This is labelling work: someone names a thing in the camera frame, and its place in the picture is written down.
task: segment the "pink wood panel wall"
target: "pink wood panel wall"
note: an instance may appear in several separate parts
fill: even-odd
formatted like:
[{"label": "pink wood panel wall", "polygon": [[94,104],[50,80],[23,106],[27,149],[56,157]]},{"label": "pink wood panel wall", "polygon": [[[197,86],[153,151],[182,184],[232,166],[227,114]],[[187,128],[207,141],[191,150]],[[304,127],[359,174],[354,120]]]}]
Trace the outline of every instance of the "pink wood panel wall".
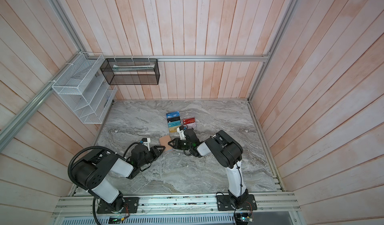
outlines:
[{"label": "pink wood panel wall", "polygon": [[[47,0],[0,0],[0,130],[75,52]],[[51,95],[0,154],[1,223],[46,224],[96,132]]]},{"label": "pink wood panel wall", "polygon": [[301,0],[252,101],[308,224],[383,223],[383,10]]},{"label": "pink wood panel wall", "polygon": [[[265,54],[290,0],[60,0],[87,51],[106,55]],[[245,98],[259,62],[160,62],[159,85],[118,99]]]}]

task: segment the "gray marble surface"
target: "gray marble surface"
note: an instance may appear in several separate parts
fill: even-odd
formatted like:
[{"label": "gray marble surface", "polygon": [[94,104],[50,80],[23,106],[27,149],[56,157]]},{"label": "gray marble surface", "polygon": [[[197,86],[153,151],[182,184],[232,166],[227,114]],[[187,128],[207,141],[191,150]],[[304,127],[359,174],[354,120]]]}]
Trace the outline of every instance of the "gray marble surface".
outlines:
[{"label": "gray marble surface", "polygon": [[[276,190],[245,100],[116,102],[98,145],[111,148],[121,155],[129,144],[143,137],[151,138],[151,146],[159,145],[159,138],[169,134],[165,114],[188,110],[195,113],[195,132],[200,141],[224,130],[242,145],[242,172],[250,192]],[[212,193],[228,190],[225,168],[211,153],[196,158],[174,150],[162,154],[149,169],[140,172],[132,180],[111,173],[107,179],[124,194]],[[82,189],[76,191],[76,195],[85,193]]]}]

